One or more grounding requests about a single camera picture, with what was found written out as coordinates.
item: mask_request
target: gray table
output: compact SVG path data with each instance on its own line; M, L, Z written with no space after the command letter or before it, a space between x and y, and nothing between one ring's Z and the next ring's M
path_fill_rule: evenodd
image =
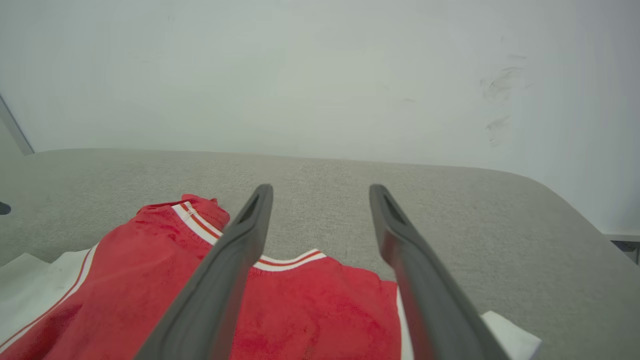
M217 197L234 216L253 189L275 191L265 254L319 248L393 272L368 203L385 184L479 312L543 340L537 359L638 359L640 269L584 217L530 179L476 168L219 154L70 150L13 161L0 178L0 265L85 249L146 204Z

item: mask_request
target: wall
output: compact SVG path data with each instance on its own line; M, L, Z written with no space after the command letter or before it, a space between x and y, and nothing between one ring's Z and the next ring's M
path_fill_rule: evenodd
M34 150L494 168L640 231L634 0L4 0Z

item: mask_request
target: clothing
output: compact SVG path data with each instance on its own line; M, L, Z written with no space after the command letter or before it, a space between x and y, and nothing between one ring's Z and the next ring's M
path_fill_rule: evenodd
M132 359L228 221L215 199L184 195L142 208L89 250L2 267L0 360ZM396 283L315 249L262 256L231 359L326 358L412 358Z

